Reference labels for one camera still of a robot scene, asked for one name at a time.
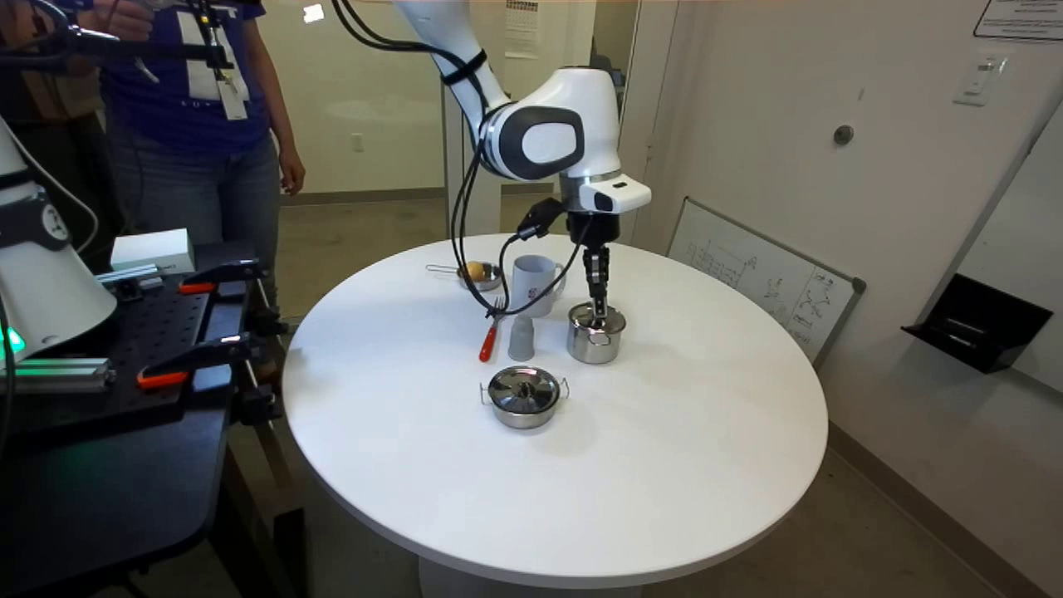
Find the desk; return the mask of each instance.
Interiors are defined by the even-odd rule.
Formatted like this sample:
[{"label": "desk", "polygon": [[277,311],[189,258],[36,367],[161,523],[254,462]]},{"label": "desk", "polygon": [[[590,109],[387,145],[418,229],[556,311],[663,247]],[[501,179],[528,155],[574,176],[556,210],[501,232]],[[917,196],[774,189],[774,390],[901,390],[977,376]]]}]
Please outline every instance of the desk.
[{"label": "desk", "polygon": [[[201,340],[243,328],[243,303],[213,303]],[[201,367],[200,390],[226,385]],[[229,408],[196,408],[175,423],[92,435],[0,464],[0,596],[89,596],[128,569],[147,569],[213,537],[247,596],[283,596],[254,558],[229,488]]]},{"label": "desk", "polygon": [[[501,236],[468,238],[494,258]],[[561,236],[512,257],[567,258]],[[486,311],[454,278],[447,242],[387,257],[339,281],[292,334],[283,394],[292,435],[334,499],[401,549],[505,585],[636,588],[714,566],[767,535],[828,448],[820,382],[755,303],[675,258],[615,247],[620,356],[581,365],[564,311],[574,267],[537,322],[536,365],[567,382],[536,433],[494,423],[476,359]]]}]

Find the stainless steel bowl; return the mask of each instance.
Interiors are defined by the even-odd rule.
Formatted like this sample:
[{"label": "stainless steel bowl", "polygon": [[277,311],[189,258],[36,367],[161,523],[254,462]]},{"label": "stainless steel bowl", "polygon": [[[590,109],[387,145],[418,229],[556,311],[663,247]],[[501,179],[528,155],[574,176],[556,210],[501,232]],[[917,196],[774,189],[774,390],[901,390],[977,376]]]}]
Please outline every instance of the stainless steel bowl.
[{"label": "stainless steel bowl", "polygon": [[490,376],[486,403],[509,429],[543,425],[564,394],[564,385],[537,365],[512,365]]}]

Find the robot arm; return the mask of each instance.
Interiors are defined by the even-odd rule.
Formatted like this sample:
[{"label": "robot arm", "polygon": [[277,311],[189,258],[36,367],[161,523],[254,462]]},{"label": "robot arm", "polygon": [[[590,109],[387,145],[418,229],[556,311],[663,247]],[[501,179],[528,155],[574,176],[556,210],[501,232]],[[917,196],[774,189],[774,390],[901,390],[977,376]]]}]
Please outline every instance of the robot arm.
[{"label": "robot arm", "polygon": [[601,71],[558,71],[525,98],[509,98],[468,26],[468,0],[396,0],[434,53],[481,161],[509,179],[561,176],[567,232],[585,247],[594,308],[604,311],[608,250],[619,214],[650,202],[650,189],[620,174],[619,104]]}]

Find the table top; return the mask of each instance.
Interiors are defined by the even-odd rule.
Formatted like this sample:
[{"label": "table top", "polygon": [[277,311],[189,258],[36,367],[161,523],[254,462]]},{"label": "table top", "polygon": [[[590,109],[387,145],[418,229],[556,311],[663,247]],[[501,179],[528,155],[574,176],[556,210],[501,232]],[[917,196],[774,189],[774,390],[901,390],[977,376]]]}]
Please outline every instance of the table top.
[{"label": "table top", "polygon": [[[471,236],[494,258],[505,236]],[[509,257],[567,258],[564,236]],[[537,588],[631,588],[696,572],[769,532],[815,483],[828,406],[801,346],[732,286],[611,247],[620,356],[574,363],[581,258],[531,365],[564,380],[556,420],[505,429],[481,385],[509,363],[501,326],[427,267],[447,242],[387,257],[322,294],[292,334],[283,400],[311,470],[363,523],[439,566]]]}]

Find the small metal cup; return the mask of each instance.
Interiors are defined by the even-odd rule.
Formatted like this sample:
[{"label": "small metal cup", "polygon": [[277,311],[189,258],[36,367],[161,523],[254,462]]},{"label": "small metal cup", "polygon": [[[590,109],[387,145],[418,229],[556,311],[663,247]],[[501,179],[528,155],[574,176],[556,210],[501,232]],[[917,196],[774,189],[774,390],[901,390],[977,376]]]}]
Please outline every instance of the small metal cup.
[{"label": "small metal cup", "polygon": [[587,365],[619,359],[624,326],[619,308],[597,311],[590,303],[567,308],[567,356]]}]

